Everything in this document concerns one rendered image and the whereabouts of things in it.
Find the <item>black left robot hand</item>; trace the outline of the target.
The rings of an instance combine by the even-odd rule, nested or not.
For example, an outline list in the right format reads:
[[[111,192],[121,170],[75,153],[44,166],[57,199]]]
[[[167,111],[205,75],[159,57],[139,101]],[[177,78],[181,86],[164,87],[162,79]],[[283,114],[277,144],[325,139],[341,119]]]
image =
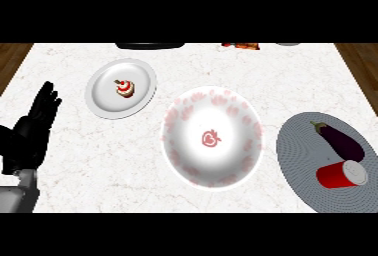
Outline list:
[[[46,81],[34,98],[29,112],[13,126],[0,125],[0,156],[4,175],[15,175],[22,169],[37,169],[47,152],[50,128],[62,99]]]

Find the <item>white bowl with pink print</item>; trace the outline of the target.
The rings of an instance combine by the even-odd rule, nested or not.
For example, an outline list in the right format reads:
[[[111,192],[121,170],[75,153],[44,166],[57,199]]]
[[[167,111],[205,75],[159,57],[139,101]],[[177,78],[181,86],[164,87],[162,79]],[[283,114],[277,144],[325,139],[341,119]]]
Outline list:
[[[218,86],[186,91],[164,116],[161,147],[187,185],[214,192],[233,189],[263,156],[261,122],[248,100]]]

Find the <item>grey round placemat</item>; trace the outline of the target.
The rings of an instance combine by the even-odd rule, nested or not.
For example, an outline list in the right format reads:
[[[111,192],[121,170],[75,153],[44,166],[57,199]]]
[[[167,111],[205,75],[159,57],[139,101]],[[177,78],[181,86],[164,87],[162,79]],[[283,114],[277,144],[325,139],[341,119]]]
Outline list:
[[[342,158],[316,133],[310,122],[323,122],[360,144],[367,183],[359,187],[325,188],[316,170]],[[378,154],[357,130],[336,117],[320,112],[294,115],[282,125],[276,140],[276,154],[286,182],[316,212],[378,213]]]

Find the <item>red can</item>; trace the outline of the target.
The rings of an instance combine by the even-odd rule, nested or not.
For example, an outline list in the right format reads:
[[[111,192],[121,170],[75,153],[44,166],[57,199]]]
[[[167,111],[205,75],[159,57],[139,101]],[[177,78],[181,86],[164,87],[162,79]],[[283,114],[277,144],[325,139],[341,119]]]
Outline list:
[[[316,178],[328,189],[354,187],[366,184],[367,172],[359,162],[347,160],[320,167]]]

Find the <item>white round plate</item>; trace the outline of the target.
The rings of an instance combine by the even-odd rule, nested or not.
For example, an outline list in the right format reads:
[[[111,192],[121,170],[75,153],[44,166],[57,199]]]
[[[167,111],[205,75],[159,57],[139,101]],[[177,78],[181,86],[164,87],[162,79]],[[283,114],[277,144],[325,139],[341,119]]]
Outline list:
[[[156,90],[156,75],[149,64],[121,59],[106,64],[88,80],[85,103],[105,119],[136,114],[147,105]]]

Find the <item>cupcake with red cherry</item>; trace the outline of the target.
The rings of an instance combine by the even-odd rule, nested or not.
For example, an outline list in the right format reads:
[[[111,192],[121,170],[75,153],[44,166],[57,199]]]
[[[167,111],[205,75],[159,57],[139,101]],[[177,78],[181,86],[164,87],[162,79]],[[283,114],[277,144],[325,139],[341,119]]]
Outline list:
[[[124,98],[130,98],[134,94],[134,83],[130,80],[115,80],[116,93]]]

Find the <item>black round object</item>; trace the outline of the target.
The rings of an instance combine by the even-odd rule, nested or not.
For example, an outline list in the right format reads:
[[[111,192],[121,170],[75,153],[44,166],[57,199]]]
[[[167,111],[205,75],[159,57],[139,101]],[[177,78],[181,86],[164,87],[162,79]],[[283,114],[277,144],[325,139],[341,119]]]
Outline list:
[[[115,43],[119,49],[128,50],[165,50],[180,48],[184,43]]]

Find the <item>orange red object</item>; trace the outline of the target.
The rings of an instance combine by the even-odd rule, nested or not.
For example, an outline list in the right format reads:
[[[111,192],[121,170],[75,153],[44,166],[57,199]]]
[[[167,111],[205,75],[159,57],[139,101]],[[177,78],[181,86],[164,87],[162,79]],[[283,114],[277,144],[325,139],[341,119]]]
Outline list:
[[[223,47],[235,47],[246,50],[260,50],[258,43],[221,43]]]

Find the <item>dark purple eggplant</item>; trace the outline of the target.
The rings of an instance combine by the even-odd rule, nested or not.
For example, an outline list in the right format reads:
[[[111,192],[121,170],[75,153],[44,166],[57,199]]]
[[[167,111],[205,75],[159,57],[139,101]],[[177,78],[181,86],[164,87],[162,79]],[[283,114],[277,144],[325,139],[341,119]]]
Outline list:
[[[329,124],[311,121],[316,133],[328,142],[335,153],[344,160],[360,162],[365,158],[365,151],[356,140],[336,130]]]

